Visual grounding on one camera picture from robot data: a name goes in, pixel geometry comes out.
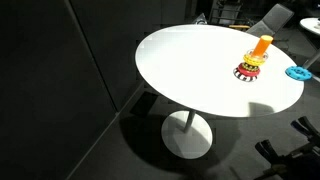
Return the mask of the white round table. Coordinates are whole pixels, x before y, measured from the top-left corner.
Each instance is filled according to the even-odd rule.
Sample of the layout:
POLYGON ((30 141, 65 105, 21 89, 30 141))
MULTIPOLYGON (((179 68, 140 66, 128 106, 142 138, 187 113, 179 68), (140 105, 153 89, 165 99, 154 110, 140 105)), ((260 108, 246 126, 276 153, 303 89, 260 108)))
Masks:
POLYGON ((248 118, 281 112, 301 97, 302 81, 285 70, 295 62, 277 47, 254 81, 237 78, 236 67, 259 38, 214 25, 178 25, 145 37, 135 52, 136 67, 153 89, 185 108, 171 113, 161 127, 174 155, 196 159, 211 148, 213 133, 199 114, 248 118))

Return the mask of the black white striped base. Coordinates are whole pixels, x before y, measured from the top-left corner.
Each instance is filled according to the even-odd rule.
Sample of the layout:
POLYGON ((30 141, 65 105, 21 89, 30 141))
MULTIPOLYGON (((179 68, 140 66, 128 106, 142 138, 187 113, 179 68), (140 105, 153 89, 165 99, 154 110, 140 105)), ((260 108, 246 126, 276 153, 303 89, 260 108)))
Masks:
POLYGON ((233 74, 236 78, 244 82, 254 82, 258 78, 257 76, 245 76, 237 68, 233 70, 233 74))

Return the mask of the black clamp stand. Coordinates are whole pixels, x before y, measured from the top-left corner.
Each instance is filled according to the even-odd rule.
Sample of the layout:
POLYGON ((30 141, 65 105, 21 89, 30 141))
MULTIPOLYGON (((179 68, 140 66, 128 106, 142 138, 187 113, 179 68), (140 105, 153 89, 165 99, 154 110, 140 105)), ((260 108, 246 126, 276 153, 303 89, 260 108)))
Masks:
POLYGON ((266 180, 275 175, 281 180, 320 180, 320 132, 306 116, 293 120, 291 126, 303 134, 308 143, 287 155, 278 155, 269 140, 256 143, 255 149, 270 163, 270 168, 254 180, 266 180))

